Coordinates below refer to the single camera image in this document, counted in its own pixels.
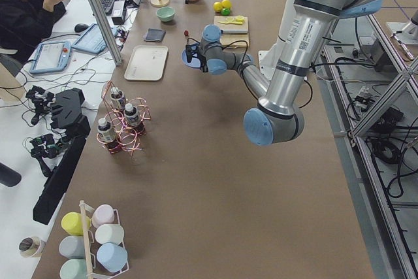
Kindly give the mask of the blue plate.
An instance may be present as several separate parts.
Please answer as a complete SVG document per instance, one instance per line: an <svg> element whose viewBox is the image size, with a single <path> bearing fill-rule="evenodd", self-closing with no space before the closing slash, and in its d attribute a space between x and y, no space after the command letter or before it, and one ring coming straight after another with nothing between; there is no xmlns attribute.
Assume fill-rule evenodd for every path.
<svg viewBox="0 0 418 279"><path fill-rule="evenodd" d="M195 57L195 48L184 49L181 54L183 63L191 68L200 69L200 61Z"/></svg>

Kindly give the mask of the green bowl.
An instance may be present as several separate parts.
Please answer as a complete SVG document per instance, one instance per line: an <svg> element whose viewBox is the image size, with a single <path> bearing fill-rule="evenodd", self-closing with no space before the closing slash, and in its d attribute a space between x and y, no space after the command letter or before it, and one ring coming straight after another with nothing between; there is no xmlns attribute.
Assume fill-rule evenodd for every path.
<svg viewBox="0 0 418 279"><path fill-rule="evenodd" d="M161 22L170 22L174 19L176 11L172 7L161 7L157 9L156 16Z"/></svg>

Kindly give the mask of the green lime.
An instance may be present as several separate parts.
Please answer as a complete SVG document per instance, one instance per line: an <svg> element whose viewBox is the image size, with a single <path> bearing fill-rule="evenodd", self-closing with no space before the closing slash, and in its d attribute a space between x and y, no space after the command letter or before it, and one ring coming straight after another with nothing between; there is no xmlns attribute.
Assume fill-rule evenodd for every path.
<svg viewBox="0 0 418 279"><path fill-rule="evenodd" d="M229 8L223 8L221 10L221 15L222 16L229 16L231 14L231 10Z"/></svg>

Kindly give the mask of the cream rabbit tray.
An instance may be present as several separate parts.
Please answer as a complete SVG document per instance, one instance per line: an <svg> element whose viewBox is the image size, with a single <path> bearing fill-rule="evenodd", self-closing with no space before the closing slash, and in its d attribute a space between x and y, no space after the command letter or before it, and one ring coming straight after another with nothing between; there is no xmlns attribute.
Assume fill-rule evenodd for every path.
<svg viewBox="0 0 418 279"><path fill-rule="evenodd" d="M163 76L169 49L159 45L138 45L133 48L124 79L157 82Z"/></svg>

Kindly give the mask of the grey folded cloth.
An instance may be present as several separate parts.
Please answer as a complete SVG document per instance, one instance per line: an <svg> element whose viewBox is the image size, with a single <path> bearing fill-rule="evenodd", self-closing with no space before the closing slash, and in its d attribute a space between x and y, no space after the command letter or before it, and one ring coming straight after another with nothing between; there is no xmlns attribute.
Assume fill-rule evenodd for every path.
<svg viewBox="0 0 418 279"><path fill-rule="evenodd" d="M165 34L165 30L149 28L146 34L143 36L143 39L146 42L162 42Z"/></svg>

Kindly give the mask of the tea bottle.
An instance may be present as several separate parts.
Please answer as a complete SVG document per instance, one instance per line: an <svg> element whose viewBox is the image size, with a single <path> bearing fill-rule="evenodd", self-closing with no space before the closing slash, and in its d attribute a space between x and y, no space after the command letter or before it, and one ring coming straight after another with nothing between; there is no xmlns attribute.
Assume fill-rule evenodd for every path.
<svg viewBox="0 0 418 279"><path fill-rule="evenodd" d="M114 126L106 118L99 119L97 126L97 135L99 141L109 152L114 153L117 151L119 147L117 133L114 129Z"/></svg>
<svg viewBox="0 0 418 279"><path fill-rule="evenodd" d="M126 103L123 111L127 125L133 128L139 135L145 131L144 122L139 116L138 109L132 103Z"/></svg>
<svg viewBox="0 0 418 279"><path fill-rule="evenodd" d="M126 98L124 93L119 88L115 86L111 87L110 98L115 109L123 110L125 108Z"/></svg>

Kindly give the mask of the tea bottle back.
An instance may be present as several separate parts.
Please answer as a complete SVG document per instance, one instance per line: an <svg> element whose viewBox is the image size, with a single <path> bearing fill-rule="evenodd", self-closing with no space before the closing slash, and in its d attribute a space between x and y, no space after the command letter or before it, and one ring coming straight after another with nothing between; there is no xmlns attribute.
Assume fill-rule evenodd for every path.
<svg viewBox="0 0 418 279"><path fill-rule="evenodd" d="M115 86L111 87L110 98L115 109L123 110L125 108L126 98L124 93L119 88Z"/></svg>

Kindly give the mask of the computer mouse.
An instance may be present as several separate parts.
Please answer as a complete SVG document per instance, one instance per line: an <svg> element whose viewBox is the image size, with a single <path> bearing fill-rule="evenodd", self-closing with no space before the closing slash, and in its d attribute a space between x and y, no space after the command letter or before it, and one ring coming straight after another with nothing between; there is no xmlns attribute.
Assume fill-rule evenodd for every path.
<svg viewBox="0 0 418 279"><path fill-rule="evenodd" d="M75 33L81 33L83 31L85 31L88 27L89 27L88 24L76 24L75 27L74 27L74 32Z"/></svg>

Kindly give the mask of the tea bottle front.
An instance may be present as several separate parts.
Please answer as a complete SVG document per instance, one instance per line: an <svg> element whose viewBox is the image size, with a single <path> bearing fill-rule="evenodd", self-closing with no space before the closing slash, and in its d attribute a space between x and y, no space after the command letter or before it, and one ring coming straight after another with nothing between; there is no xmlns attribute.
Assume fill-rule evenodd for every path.
<svg viewBox="0 0 418 279"><path fill-rule="evenodd" d="M99 119L97 126L97 135L99 141L109 152L114 153L117 151L119 147L117 133L114 129L114 126L106 118Z"/></svg>

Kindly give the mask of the seated person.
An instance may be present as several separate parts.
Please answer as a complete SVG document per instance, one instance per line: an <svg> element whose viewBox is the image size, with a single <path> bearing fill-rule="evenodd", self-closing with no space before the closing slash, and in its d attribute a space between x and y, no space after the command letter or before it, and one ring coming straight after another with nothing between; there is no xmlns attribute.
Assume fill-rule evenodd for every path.
<svg viewBox="0 0 418 279"><path fill-rule="evenodd" d="M54 24L66 13L64 0L1 0L1 48L15 50L20 63L29 60L39 43L51 37Z"/></svg>

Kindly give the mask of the pink cup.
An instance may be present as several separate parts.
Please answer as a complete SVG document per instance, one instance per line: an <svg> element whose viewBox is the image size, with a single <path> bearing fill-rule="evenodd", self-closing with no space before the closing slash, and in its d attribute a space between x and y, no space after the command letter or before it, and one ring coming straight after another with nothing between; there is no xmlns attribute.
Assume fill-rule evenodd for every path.
<svg viewBox="0 0 418 279"><path fill-rule="evenodd" d="M92 215L92 224L95 228L98 228L104 224L110 224L114 222L114 209L108 204L98 206Z"/></svg>

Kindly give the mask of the white cup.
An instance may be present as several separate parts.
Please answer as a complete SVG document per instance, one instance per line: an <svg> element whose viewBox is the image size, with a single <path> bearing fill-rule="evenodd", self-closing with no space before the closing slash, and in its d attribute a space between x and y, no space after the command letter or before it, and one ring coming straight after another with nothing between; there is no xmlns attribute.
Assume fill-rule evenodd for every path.
<svg viewBox="0 0 418 279"><path fill-rule="evenodd" d="M119 245L125 236L124 228L119 224L103 224L97 228L95 239L99 244L113 243Z"/></svg>

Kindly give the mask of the yellow cup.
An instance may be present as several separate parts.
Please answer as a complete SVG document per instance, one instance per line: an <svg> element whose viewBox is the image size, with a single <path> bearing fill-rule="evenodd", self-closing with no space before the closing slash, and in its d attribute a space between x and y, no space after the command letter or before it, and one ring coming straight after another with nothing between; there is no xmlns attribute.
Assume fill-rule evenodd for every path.
<svg viewBox="0 0 418 279"><path fill-rule="evenodd" d="M82 236L82 218L83 216L79 212L68 212L61 219L61 227L72 236Z"/></svg>

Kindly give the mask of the blue cup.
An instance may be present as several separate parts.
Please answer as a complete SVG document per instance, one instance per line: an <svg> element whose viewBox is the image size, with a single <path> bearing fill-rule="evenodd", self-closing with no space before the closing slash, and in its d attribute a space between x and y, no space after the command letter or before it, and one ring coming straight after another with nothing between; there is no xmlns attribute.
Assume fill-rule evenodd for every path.
<svg viewBox="0 0 418 279"><path fill-rule="evenodd" d="M124 247L108 242L99 247L96 257L108 272L119 272L127 263L128 254Z"/></svg>

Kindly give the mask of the green cup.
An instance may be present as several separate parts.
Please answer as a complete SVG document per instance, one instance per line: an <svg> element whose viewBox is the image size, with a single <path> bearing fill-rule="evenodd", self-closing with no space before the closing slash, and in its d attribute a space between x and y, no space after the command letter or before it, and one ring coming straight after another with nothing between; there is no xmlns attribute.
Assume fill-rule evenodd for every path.
<svg viewBox="0 0 418 279"><path fill-rule="evenodd" d="M84 259L67 260L61 266L59 276L61 279L86 279L86 261Z"/></svg>

